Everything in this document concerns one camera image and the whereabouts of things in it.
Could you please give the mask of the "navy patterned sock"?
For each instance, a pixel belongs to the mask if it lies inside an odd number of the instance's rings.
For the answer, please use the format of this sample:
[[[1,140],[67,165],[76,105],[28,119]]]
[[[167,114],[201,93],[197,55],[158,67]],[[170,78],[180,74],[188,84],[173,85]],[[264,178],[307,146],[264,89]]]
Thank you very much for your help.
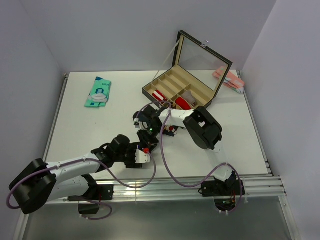
[[[166,136],[174,137],[177,134],[178,129],[178,126],[166,125],[163,129],[163,134]]]

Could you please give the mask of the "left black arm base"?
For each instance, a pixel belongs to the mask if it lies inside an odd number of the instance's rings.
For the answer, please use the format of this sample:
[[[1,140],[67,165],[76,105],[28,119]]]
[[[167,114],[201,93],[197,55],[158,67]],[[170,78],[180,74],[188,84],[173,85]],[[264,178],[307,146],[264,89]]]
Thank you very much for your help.
[[[113,184],[98,184],[90,187],[82,196],[69,196],[69,202],[86,202],[78,204],[78,212],[82,216],[89,217],[96,215],[102,208],[102,201],[113,199],[114,185]]]

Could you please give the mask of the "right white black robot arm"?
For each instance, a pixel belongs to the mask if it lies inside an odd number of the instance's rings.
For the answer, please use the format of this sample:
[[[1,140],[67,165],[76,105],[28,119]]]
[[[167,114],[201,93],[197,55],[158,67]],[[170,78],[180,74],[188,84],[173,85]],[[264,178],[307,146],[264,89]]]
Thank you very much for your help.
[[[216,189],[222,195],[229,194],[239,174],[233,166],[227,163],[222,144],[223,128],[218,121],[203,106],[190,110],[162,107],[155,110],[150,104],[144,106],[133,115],[135,126],[140,127],[142,141],[152,145],[152,140],[159,137],[159,147],[164,167],[172,180],[185,188],[194,188],[204,183],[210,176],[214,177]],[[193,142],[202,150],[212,150],[218,160],[218,165],[200,183],[185,185],[172,174],[167,164],[164,151],[163,136],[165,127],[174,126],[187,130]]]

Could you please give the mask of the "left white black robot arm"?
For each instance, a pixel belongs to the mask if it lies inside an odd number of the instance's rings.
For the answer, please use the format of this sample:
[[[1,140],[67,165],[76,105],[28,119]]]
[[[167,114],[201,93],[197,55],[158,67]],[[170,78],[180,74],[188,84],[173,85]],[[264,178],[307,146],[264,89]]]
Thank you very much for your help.
[[[103,190],[92,175],[109,171],[115,163],[142,168],[151,162],[154,148],[150,141],[131,142],[120,134],[80,157],[49,163],[35,159],[9,185],[7,207],[31,214],[47,202],[65,197],[71,201],[102,200]]]

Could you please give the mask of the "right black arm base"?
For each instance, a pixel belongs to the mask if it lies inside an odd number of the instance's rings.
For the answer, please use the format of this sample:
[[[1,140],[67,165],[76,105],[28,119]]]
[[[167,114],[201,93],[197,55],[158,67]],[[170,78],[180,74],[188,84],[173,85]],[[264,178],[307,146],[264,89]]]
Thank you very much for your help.
[[[221,197],[214,199],[214,205],[219,213],[229,214],[237,207],[237,197],[239,200],[245,195],[245,187],[242,180],[232,179],[221,181],[218,179],[207,180],[201,184],[198,193],[204,197]]]

